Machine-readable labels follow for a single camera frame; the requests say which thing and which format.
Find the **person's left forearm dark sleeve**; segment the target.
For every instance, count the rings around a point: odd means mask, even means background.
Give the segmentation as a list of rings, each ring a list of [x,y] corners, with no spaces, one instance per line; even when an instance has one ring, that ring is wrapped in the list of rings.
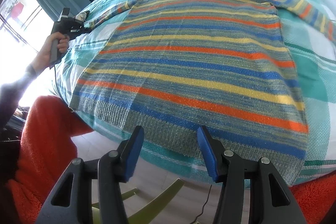
[[[0,107],[0,125],[1,130],[7,125],[8,121],[15,113],[19,101],[29,87],[30,83],[37,78],[37,73],[30,64],[21,79],[1,86],[1,107]]]

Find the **person's left hand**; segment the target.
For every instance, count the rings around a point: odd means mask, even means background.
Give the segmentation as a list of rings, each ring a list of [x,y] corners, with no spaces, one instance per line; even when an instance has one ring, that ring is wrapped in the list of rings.
[[[69,36],[63,35],[60,32],[55,32],[50,34],[47,38],[41,50],[31,62],[31,66],[37,75],[40,75],[50,64],[51,46],[52,42],[57,40],[59,43],[57,45],[58,52],[64,54],[67,52],[69,47]]]

